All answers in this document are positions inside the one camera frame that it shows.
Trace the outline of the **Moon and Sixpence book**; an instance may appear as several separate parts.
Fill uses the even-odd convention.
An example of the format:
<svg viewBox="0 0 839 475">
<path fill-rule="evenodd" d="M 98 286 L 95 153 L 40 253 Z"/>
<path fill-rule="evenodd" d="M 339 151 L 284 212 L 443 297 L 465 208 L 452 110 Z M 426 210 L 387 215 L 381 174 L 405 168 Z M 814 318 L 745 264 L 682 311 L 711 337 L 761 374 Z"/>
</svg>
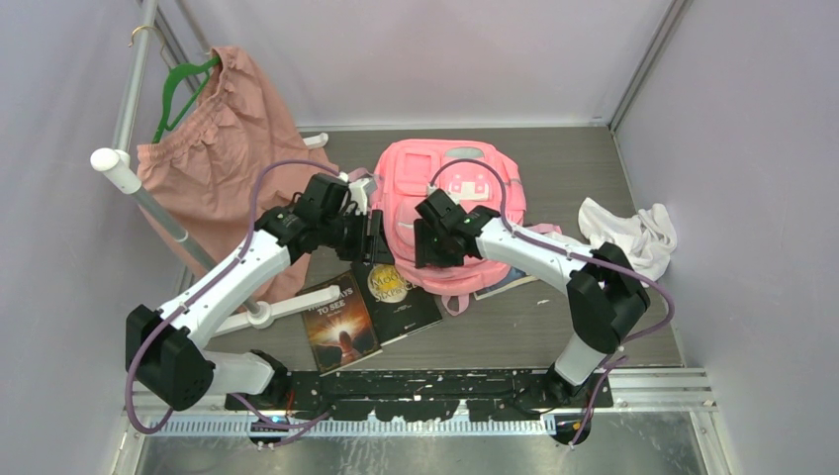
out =
<svg viewBox="0 0 839 475">
<path fill-rule="evenodd" d="M 434 297 L 406 280 L 394 265 L 353 262 L 350 271 L 381 344 L 442 322 Z"/>
</svg>

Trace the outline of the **pink student backpack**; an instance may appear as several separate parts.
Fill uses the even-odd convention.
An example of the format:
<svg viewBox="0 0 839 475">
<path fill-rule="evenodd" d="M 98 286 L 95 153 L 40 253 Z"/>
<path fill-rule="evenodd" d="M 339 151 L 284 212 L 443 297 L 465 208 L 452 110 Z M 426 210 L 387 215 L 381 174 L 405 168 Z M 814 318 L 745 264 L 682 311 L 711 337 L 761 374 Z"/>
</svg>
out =
<svg viewBox="0 0 839 475">
<path fill-rule="evenodd" d="M 409 139 L 389 145 L 368 172 L 377 183 L 369 211 L 383 212 L 397 270 L 440 297 L 450 315 L 465 311 L 474 292 L 508 274 L 509 265 L 487 259 L 467 258 L 460 267 L 416 267 L 414 221 L 420 218 L 418 207 L 425 201 L 426 186 L 433 185 L 444 189 L 465 214 L 488 209 L 502 213 L 512 224 L 522 224 L 527 204 L 513 159 L 486 142 Z"/>
</svg>

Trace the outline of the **Three Days To See book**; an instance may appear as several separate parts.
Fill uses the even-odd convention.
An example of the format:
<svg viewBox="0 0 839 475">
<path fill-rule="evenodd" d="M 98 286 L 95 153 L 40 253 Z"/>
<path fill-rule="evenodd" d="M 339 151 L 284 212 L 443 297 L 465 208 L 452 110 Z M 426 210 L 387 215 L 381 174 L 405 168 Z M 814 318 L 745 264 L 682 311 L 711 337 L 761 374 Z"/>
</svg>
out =
<svg viewBox="0 0 839 475">
<path fill-rule="evenodd" d="M 372 318 L 351 271 L 305 290 L 304 296 L 336 286 L 338 298 L 301 313 L 312 353 L 322 376 L 382 351 Z"/>
</svg>

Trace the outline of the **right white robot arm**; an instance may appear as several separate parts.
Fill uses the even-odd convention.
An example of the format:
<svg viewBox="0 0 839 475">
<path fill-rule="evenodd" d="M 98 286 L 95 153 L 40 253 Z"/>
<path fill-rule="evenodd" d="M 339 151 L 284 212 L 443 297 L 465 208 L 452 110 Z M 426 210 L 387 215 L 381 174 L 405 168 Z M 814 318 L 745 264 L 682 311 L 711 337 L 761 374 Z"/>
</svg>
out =
<svg viewBox="0 0 839 475">
<path fill-rule="evenodd" d="M 485 206 L 466 211 L 435 190 L 416 206 L 418 267 L 453 267 L 474 257 L 516 268 L 560 291 L 568 301 L 573 335 L 550 366 L 549 392 L 561 406 L 576 405 L 588 380 L 615 353 L 650 306 L 640 276 L 612 243 L 598 248 L 564 244 L 514 225 Z"/>
</svg>

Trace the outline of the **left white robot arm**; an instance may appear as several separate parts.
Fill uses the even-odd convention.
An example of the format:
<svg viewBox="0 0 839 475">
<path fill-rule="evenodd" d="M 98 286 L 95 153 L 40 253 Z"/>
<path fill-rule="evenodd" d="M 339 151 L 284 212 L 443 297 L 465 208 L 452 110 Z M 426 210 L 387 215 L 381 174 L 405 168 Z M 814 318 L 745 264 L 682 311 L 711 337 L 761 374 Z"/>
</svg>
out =
<svg viewBox="0 0 839 475">
<path fill-rule="evenodd" d="M 340 302 L 337 285 L 278 304 L 261 302 L 255 313 L 237 312 L 259 287 L 303 256 L 328 247 L 345 261 L 383 257 L 381 214 L 369 199 L 373 177 L 350 179 L 319 173 L 288 207 L 274 207 L 255 220 L 245 239 L 197 284 L 156 309 L 138 306 L 126 321 L 126 401 L 141 383 L 174 411 L 196 405 L 206 395 L 248 394 L 266 409 L 282 405 L 289 393 L 281 366 L 261 352 L 213 352 L 217 335 Z"/>
</svg>

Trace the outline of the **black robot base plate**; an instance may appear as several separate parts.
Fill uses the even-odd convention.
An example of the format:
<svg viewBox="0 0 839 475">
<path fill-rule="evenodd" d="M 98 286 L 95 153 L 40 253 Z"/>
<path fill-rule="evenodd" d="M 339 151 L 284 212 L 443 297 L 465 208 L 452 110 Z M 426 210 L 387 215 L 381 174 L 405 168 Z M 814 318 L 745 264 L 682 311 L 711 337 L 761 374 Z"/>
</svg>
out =
<svg viewBox="0 0 839 475">
<path fill-rule="evenodd" d="M 252 406 L 305 420 L 329 414 L 342 422 L 374 417 L 409 423 L 449 421 L 460 409 L 473 423 L 535 421 L 553 411 L 581 416 L 587 407 L 612 404 L 610 386 L 599 373 L 569 389 L 558 376 L 532 368 L 288 371 L 259 395 L 225 400 L 228 410 Z"/>
</svg>

